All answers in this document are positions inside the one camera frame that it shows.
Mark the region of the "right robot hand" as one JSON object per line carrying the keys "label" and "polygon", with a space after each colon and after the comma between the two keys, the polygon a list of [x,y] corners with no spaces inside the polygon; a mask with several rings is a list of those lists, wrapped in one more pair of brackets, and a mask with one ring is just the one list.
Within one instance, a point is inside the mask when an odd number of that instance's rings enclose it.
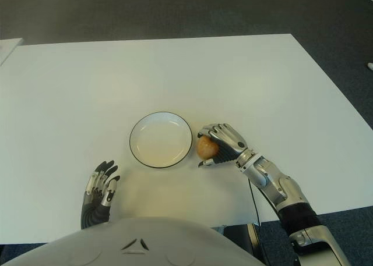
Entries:
{"label": "right robot hand", "polygon": [[198,132],[198,138],[208,137],[219,147],[217,153],[206,161],[201,161],[198,167],[234,162],[240,170],[249,168],[261,155],[250,149],[245,139],[229,124],[219,123],[204,126]]}

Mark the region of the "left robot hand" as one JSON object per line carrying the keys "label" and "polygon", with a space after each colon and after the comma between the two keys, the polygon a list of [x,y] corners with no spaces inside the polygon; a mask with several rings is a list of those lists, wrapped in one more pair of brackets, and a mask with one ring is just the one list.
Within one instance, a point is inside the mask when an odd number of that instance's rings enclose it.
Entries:
{"label": "left robot hand", "polygon": [[83,195],[80,227],[86,229],[108,222],[112,200],[117,191],[118,166],[112,161],[103,161],[90,175]]}

